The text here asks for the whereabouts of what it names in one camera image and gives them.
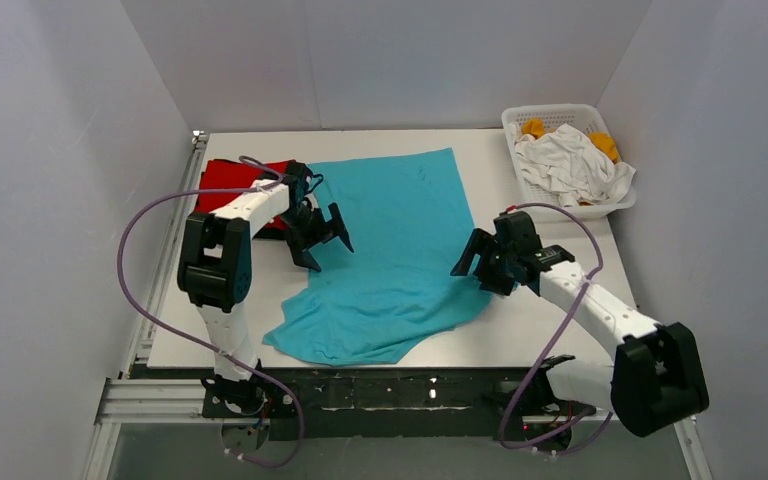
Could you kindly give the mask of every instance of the red fabric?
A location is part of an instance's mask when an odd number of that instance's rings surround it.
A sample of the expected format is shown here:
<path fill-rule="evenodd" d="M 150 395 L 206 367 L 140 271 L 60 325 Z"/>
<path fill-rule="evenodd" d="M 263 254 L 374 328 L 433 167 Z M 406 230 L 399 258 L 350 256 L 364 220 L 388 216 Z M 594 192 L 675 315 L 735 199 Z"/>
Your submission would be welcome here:
<path fill-rule="evenodd" d="M 290 163 L 289 160 L 285 162 L 267 163 L 266 166 L 284 173 L 287 170 L 288 163 Z M 199 189 L 250 187 L 261 173 L 261 170 L 242 163 L 224 159 L 210 160 L 207 162 L 207 168 L 205 168 L 204 173 L 201 175 Z M 236 193 L 211 193 L 199 195 L 198 200 L 196 200 L 196 208 L 194 211 L 210 213 L 219 207 L 224 207 L 231 203 L 231 201 L 238 196 L 239 194 Z M 280 218 L 275 217 L 275 223 L 269 224 L 268 228 L 284 230 L 287 226 Z"/>

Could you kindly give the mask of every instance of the white cloth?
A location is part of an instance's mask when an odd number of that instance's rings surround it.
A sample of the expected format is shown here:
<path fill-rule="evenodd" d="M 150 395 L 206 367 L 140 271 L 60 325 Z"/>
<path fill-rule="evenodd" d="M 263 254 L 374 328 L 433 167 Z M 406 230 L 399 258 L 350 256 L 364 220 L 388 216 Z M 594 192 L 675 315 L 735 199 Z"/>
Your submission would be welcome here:
<path fill-rule="evenodd" d="M 553 133 L 535 140 L 515 129 L 514 151 L 529 182 L 558 194 L 565 207 L 579 202 L 608 205 L 625 197 L 631 187 L 634 168 L 624 162 L 614 164 L 593 145 L 587 135 L 564 124 Z"/>

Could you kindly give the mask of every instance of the teal cloth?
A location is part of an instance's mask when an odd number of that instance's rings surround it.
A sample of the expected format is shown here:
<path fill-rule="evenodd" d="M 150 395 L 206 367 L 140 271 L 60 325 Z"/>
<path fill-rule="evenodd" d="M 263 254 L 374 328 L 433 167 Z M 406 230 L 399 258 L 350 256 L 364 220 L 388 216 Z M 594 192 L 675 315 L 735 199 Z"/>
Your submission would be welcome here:
<path fill-rule="evenodd" d="M 264 343 L 312 363 L 396 363 L 487 306 L 474 276 L 449 275 L 473 229 L 451 149 L 310 167 L 325 175 L 317 202 L 340 206 L 355 253 L 337 239 L 314 247 L 322 272 L 283 303 Z"/>

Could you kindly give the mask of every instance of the white laundry basket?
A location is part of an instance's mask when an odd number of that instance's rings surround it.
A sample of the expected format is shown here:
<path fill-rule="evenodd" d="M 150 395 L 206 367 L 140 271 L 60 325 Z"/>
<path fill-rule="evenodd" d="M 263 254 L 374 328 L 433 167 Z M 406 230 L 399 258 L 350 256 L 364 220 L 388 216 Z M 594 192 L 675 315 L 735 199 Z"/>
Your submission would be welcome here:
<path fill-rule="evenodd" d="M 511 161 L 514 165 L 517 182 L 519 183 L 520 190 L 522 190 L 522 203 L 542 202 L 550 203 L 552 205 L 560 205 L 556 194 L 548 192 L 543 188 L 528 182 L 522 176 L 520 162 L 514 151 L 514 135 L 516 134 L 516 131 L 512 131 L 510 125 L 515 123 L 516 129 L 519 130 L 522 128 L 522 125 L 531 118 L 539 118 L 542 120 L 546 130 L 558 128 L 565 123 L 584 133 L 609 133 L 608 128 L 605 127 L 605 122 L 602 121 L 602 116 L 599 115 L 599 112 L 590 105 L 571 103 L 535 105 L 531 107 L 509 108 L 502 112 L 502 127 L 505 129 L 505 138 L 508 142 L 508 151 L 510 152 Z M 634 205 L 636 200 L 637 194 L 634 192 L 634 187 L 631 187 L 625 197 L 618 203 L 612 205 L 566 207 L 566 210 L 581 219 L 599 218 L 604 217 L 614 210 L 628 208 Z M 567 219 L 564 215 L 549 210 L 548 208 L 531 208 L 528 209 L 528 213 L 535 221 L 556 222 Z"/>

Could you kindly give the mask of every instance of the white table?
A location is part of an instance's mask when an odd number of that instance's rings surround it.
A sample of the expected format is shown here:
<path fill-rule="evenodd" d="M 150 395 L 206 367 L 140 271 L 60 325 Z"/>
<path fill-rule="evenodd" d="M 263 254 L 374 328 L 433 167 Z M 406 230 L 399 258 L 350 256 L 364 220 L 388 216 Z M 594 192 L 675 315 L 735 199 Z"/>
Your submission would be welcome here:
<path fill-rule="evenodd" d="M 241 154 L 264 162 L 296 159 L 305 163 L 404 155 L 451 147 L 463 181 L 475 225 L 493 231 L 493 219 L 522 198 L 508 158 L 502 130 L 405 130 L 351 132 L 274 132 L 213 134 L 207 160 L 236 159 Z M 634 305 L 619 252 L 607 219 L 587 222 L 605 258 L 596 280 L 629 305 Z M 589 269 L 595 266 L 593 247 L 571 223 L 537 224 L 544 245 L 560 244 Z M 175 262 L 178 259 L 176 246 Z M 284 321 L 281 302 L 307 286 L 307 272 L 293 265 L 284 242 L 256 240 L 252 247 L 254 279 L 243 303 L 252 338 L 265 367 L 314 367 L 263 345 L 263 335 Z M 178 290 L 175 275 L 166 286 L 160 318 L 177 328 L 208 339 L 204 323 L 187 295 Z M 531 366 L 563 312 L 526 288 L 508 298 L 494 297 L 474 321 L 433 335 L 391 367 L 527 367 Z M 561 337 L 553 353 L 610 364 L 608 354 L 576 323 Z M 152 368 L 212 368 L 206 349 L 159 331 L 151 349 Z"/>

